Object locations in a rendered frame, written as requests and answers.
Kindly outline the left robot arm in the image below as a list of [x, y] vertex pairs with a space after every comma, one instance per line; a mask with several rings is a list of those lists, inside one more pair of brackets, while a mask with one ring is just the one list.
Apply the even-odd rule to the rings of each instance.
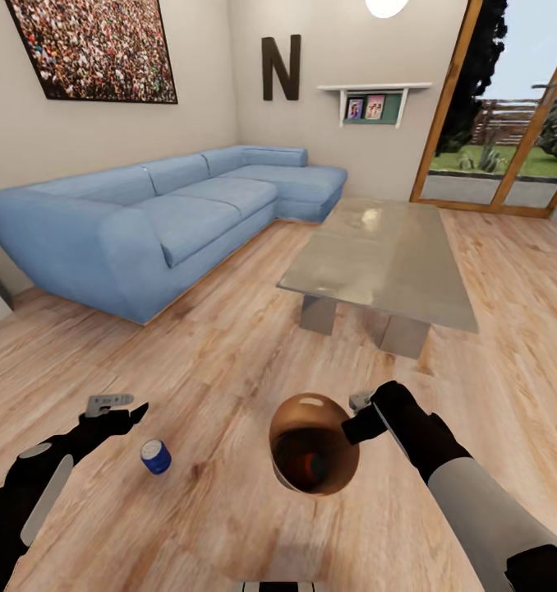
[[91, 395], [79, 425], [23, 451], [0, 488], [0, 592], [16, 562], [29, 549], [58, 499], [73, 465], [111, 436], [127, 435], [149, 408], [129, 412], [112, 406], [132, 404], [133, 394]]

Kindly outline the trash can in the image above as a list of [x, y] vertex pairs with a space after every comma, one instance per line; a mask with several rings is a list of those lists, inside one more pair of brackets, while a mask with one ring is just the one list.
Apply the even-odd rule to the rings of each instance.
[[[302, 403], [304, 398], [321, 400], [322, 405]], [[303, 392], [286, 399], [274, 412], [269, 426], [269, 451], [279, 482], [312, 497], [342, 492], [352, 482], [360, 463], [360, 443], [352, 445], [343, 429], [342, 423], [348, 419], [345, 409], [326, 395]], [[285, 479], [285, 467], [309, 453], [325, 458], [327, 477], [322, 484], [294, 488]]]

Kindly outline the can of soda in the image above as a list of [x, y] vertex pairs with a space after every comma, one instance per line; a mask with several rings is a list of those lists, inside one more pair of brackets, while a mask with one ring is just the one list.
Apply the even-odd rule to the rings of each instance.
[[140, 451], [140, 458], [153, 474], [162, 474], [171, 464], [171, 455], [158, 438], [149, 439]]
[[309, 453], [289, 461], [285, 467], [285, 479], [294, 488], [306, 488], [322, 484], [328, 474], [325, 458], [318, 453]]

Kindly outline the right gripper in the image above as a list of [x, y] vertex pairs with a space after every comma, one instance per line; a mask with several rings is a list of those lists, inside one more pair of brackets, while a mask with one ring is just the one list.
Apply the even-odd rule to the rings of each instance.
[[376, 438], [383, 431], [376, 430], [368, 421], [366, 417], [366, 408], [364, 408], [356, 417], [348, 419], [342, 423], [346, 438], [352, 445]]

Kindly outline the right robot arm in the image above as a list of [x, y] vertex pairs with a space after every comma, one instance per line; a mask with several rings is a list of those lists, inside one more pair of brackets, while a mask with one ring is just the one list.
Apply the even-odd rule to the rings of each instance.
[[[393, 90], [348, 89], [382, 93]], [[349, 396], [352, 445], [389, 430], [437, 501], [485, 592], [557, 592], [557, 535], [524, 509], [397, 381]]]

